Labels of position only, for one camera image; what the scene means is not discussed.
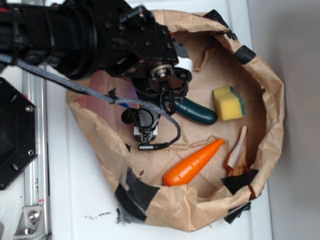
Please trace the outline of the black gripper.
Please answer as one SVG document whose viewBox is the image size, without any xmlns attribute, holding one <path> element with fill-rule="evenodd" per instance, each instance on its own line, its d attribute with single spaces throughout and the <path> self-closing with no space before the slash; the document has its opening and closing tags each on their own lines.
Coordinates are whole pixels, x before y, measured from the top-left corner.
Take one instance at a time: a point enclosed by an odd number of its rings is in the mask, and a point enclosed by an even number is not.
<svg viewBox="0 0 320 240">
<path fill-rule="evenodd" d="M 112 4 L 109 10 L 109 74 L 129 78 L 145 101 L 184 97 L 192 80 L 178 65 L 189 59 L 184 45 L 142 5 Z"/>
</svg>

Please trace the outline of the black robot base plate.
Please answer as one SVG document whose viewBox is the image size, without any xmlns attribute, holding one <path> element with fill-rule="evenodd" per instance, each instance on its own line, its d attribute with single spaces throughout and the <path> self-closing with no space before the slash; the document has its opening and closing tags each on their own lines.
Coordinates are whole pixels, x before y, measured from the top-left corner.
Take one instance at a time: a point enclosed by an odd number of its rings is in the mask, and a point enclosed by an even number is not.
<svg viewBox="0 0 320 240">
<path fill-rule="evenodd" d="M 0 189 L 6 190 L 37 156 L 37 107 L 0 78 Z"/>
</svg>

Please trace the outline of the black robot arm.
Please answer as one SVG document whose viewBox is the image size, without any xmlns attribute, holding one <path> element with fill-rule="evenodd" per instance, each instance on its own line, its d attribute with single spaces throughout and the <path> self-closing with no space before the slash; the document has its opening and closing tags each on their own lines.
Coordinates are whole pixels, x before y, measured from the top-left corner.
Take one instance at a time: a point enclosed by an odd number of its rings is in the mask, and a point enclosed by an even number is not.
<svg viewBox="0 0 320 240">
<path fill-rule="evenodd" d="M 141 96 L 180 98 L 190 70 L 187 49 L 144 6 L 123 0 L 66 0 L 40 6 L 0 3 L 0 51 L 10 64 L 46 64 L 72 80 L 97 71 L 123 77 Z"/>
</svg>

